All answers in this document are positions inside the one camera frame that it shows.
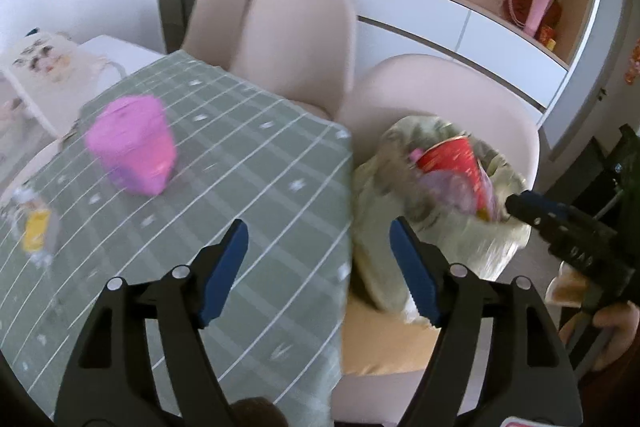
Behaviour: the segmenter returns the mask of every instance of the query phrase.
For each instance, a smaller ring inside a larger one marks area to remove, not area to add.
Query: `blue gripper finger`
[[[434,327],[440,327],[442,314],[438,308],[436,283],[422,263],[417,245],[414,245],[412,238],[398,219],[391,223],[389,241],[406,285],[414,298],[418,313],[429,319]]]
[[[220,256],[220,261],[211,272],[204,286],[204,299],[199,316],[204,326],[213,319],[220,317],[225,306],[226,297],[231,291],[231,286],[236,279],[244,255],[249,248],[249,230],[243,221],[238,220],[230,230],[235,227],[230,237],[225,235],[221,246],[225,249]]]

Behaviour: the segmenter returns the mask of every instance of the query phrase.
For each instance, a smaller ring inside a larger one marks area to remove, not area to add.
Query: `pink bag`
[[[84,143],[114,185],[147,196],[164,190],[177,156],[162,103],[149,95],[111,102]]]

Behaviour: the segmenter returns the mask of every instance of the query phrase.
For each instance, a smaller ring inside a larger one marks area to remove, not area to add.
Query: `checkered tablecloth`
[[[104,106],[149,93],[166,108],[178,162],[160,196],[117,190],[84,147]],[[31,181],[61,219],[43,272],[0,228],[0,347],[52,414],[66,361],[105,281],[154,280],[217,243],[233,219],[250,247],[222,317],[202,332],[229,402],[265,396],[292,426],[330,425],[350,268],[350,136],[278,96],[180,51],[88,103],[78,133]],[[150,356],[165,409],[179,413],[159,331]]]

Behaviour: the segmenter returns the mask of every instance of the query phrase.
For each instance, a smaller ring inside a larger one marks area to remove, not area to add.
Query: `screw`
[[[191,270],[188,266],[181,265],[176,266],[173,270],[171,270],[171,275],[174,277],[174,279],[185,279],[190,274],[190,272]]]
[[[464,279],[468,273],[466,266],[463,264],[452,264],[449,271],[453,277],[458,277],[459,279]]]
[[[531,280],[521,275],[516,277],[516,286],[522,290],[529,290],[531,288]]]
[[[107,288],[110,289],[112,292],[119,290],[120,288],[122,288],[122,279],[120,277],[114,277],[113,279],[109,279],[109,282],[107,283]]]

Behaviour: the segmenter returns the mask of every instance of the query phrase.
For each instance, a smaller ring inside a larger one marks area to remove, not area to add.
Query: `human hand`
[[[546,292],[546,301],[562,306],[578,307],[589,281],[567,264],[562,264],[560,273]],[[584,316],[578,313],[571,318],[559,331],[560,339],[567,343],[575,330],[577,321]],[[594,362],[592,371],[601,371],[615,362],[631,347],[638,332],[640,310],[631,303],[615,303],[599,310],[593,315],[593,325],[596,328],[613,328],[611,340]]]

